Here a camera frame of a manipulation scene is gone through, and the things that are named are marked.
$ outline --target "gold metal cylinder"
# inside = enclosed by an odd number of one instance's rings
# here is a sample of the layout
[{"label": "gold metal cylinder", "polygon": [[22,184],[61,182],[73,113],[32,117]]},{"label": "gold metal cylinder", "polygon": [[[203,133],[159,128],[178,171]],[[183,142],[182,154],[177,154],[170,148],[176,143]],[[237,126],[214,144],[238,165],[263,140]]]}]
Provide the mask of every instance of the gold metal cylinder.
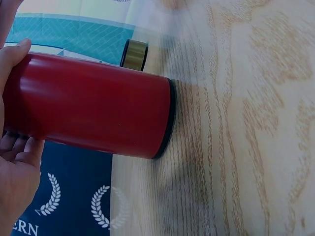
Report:
[{"label": "gold metal cylinder", "polygon": [[143,71],[147,53],[147,43],[128,39],[125,44],[120,66],[128,69]]}]

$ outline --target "herringbone pattern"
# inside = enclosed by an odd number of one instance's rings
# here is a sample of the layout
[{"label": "herringbone pattern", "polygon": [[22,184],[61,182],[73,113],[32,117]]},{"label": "herringbone pattern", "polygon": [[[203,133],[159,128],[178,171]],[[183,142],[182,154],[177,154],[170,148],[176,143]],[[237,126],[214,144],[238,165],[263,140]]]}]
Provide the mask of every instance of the herringbone pattern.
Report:
[{"label": "herringbone pattern", "polygon": [[125,42],[133,30],[68,19],[17,17],[7,41],[28,37],[33,44],[65,48],[72,52],[119,64]]}]

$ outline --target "wooden table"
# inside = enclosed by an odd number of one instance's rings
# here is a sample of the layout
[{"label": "wooden table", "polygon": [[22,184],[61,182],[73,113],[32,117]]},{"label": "wooden table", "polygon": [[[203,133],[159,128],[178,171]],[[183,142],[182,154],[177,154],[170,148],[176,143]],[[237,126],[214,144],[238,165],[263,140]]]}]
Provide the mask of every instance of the wooden table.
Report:
[{"label": "wooden table", "polygon": [[315,1],[142,4],[178,107],[161,159],[114,157],[111,235],[315,235]]}]

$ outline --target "navy blue fabric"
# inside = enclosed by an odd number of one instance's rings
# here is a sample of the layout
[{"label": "navy blue fabric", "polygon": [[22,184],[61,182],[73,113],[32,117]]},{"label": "navy blue fabric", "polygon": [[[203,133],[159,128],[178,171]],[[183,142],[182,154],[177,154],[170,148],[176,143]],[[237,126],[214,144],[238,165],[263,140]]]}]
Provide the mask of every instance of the navy blue fabric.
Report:
[{"label": "navy blue fabric", "polygon": [[111,170],[110,154],[46,142],[39,189],[11,235],[109,235]]}]

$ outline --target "red thermos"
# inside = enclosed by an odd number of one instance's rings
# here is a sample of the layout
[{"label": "red thermos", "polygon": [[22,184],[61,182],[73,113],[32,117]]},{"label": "red thermos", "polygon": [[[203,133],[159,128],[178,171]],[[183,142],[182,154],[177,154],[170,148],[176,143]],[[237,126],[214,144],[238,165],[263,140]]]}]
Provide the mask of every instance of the red thermos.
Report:
[{"label": "red thermos", "polygon": [[7,130],[153,159],[171,135],[175,88],[161,76],[29,53],[13,68],[3,100]]}]

